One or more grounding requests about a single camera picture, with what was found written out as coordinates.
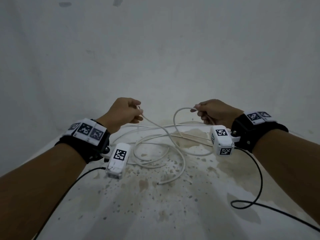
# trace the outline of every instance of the person's left forearm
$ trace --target person's left forearm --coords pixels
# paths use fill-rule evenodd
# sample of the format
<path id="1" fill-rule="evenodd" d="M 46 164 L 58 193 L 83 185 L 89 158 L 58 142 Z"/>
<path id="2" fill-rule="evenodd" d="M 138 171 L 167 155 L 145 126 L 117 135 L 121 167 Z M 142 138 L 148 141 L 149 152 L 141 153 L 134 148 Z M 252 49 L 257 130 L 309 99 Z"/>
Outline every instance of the person's left forearm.
<path id="1" fill-rule="evenodd" d="M 86 166 L 59 144 L 0 178 L 1 239 L 32 239 Z"/>

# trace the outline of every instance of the dark speckle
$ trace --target dark speckle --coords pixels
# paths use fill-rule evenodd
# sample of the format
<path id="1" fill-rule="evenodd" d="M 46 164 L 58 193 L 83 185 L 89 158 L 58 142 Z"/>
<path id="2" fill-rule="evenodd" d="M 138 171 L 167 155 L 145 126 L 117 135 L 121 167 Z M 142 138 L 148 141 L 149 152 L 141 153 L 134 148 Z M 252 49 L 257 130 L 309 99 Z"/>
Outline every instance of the dark speckle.
<path id="1" fill-rule="evenodd" d="M 120 7 L 120 5 L 122 4 L 123 0 L 114 0 L 113 1 L 113 6 L 114 7 Z"/>
<path id="2" fill-rule="evenodd" d="M 67 7 L 70 7 L 72 5 L 71 2 L 69 1 L 65 1 L 65 2 L 60 2 L 59 3 L 59 6 L 62 7 L 62 8 L 67 8 Z"/>

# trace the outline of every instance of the person's right hand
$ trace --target person's right hand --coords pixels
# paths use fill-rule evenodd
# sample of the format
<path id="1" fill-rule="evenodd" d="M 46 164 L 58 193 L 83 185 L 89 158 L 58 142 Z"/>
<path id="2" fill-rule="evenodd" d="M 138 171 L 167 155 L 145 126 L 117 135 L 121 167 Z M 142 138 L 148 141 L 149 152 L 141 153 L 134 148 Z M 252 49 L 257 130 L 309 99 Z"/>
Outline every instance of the person's right hand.
<path id="1" fill-rule="evenodd" d="M 213 120 L 215 125 L 224 125 L 231 129 L 234 120 L 243 114 L 241 109 L 234 108 L 218 99 L 211 99 L 201 102 L 194 106 L 198 110 L 198 116 L 201 117 L 204 124 L 212 125 L 208 116 Z"/>

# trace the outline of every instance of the forearm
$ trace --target forearm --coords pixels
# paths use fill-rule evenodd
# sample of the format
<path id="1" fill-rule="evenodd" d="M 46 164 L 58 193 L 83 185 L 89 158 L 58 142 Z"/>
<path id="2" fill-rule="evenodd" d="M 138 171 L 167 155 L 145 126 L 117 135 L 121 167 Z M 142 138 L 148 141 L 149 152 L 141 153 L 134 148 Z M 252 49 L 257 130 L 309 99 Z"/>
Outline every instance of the forearm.
<path id="1" fill-rule="evenodd" d="M 86 163 L 58 144 L 0 178 L 1 239 L 32 239 Z"/>
<path id="2" fill-rule="evenodd" d="M 253 154 L 277 184 L 320 224 L 320 145 L 275 129 L 257 142 Z"/>

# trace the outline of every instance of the person's right forearm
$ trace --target person's right forearm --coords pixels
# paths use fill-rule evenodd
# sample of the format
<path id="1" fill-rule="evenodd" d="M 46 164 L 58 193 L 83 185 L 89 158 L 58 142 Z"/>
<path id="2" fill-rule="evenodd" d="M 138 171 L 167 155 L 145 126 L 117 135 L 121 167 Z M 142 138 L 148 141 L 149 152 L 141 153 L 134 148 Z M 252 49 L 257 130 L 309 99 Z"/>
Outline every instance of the person's right forearm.
<path id="1" fill-rule="evenodd" d="M 320 224 L 320 145 L 275 129 L 252 152 L 277 184 Z"/>

